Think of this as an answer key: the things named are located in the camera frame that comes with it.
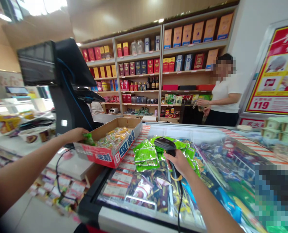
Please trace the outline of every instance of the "black skirt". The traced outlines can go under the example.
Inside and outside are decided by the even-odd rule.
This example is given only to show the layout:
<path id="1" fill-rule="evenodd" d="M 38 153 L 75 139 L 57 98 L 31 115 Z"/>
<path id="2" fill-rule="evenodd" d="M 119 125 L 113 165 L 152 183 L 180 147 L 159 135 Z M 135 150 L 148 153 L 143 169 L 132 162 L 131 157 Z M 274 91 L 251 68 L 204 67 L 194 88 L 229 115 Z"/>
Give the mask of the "black skirt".
<path id="1" fill-rule="evenodd" d="M 239 113 L 225 113 L 210 110 L 205 124 L 214 126 L 236 126 L 238 119 Z"/>

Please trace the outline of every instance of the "barcode scanner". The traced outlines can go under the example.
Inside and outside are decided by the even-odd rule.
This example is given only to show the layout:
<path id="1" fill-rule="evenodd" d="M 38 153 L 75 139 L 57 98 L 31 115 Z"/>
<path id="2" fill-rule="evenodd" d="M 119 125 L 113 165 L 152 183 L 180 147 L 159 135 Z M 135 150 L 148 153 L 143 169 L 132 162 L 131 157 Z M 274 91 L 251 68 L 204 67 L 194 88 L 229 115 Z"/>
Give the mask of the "barcode scanner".
<path id="1" fill-rule="evenodd" d="M 174 142 L 166 139 L 166 138 L 157 138 L 155 140 L 155 145 L 158 147 L 163 148 L 167 154 L 172 155 L 173 157 L 175 157 L 176 155 L 176 145 L 174 144 Z M 171 178 L 175 181 L 180 181 L 183 176 L 180 174 L 180 172 L 175 168 L 174 164 L 170 162 L 170 165 L 172 167 L 172 173 L 171 173 Z"/>

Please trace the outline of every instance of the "person's right hand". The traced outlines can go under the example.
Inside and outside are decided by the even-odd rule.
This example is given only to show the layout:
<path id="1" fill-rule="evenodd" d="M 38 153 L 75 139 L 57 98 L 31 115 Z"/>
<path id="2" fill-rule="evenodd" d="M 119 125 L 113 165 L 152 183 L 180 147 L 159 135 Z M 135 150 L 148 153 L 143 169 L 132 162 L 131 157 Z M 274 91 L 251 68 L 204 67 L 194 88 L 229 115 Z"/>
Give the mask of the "person's right hand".
<path id="1" fill-rule="evenodd" d="M 167 164 L 170 169 L 171 165 L 169 163 L 169 160 L 174 164 L 176 169 L 184 176 L 185 178 L 191 173 L 195 173 L 191 166 L 189 165 L 187 159 L 183 155 L 183 152 L 181 150 L 176 150 L 176 155 L 173 157 L 170 154 L 167 154 L 165 151 L 163 152 L 164 157 L 167 159 Z"/>
<path id="2" fill-rule="evenodd" d="M 204 116 L 207 117 L 210 113 L 211 107 L 206 107 L 203 109 Z"/>

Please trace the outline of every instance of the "counter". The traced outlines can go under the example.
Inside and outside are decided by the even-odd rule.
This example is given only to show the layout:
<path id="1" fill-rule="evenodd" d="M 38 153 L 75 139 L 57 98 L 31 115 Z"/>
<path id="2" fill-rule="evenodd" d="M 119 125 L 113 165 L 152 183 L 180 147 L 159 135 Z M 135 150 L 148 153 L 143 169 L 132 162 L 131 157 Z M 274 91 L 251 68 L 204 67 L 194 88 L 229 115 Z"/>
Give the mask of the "counter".
<path id="1" fill-rule="evenodd" d="M 178 183 L 170 178 L 165 161 L 159 160 L 160 168 L 144 172 L 137 172 L 131 161 L 132 149 L 137 144 L 153 136 L 168 136 L 189 142 L 196 150 L 195 158 L 204 164 L 201 179 L 245 232 L 266 232 L 254 216 L 255 166 L 287 163 L 234 132 L 235 128 L 145 123 L 143 129 L 145 132 L 126 153 L 124 165 L 117 169 L 106 168 L 82 199 L 78 210 L 82 222 L 106 232 L 119 229 L 125 232 L 177 232 L 180 191 Z M 116 176 L 121 173 L 129 179 L 120 182 L 122 180 Z M 206 232 L 188 185 L 183 186 L 181 231 Z M 147 195 L 139 196 L 140 189 L 147 189 Z"/>

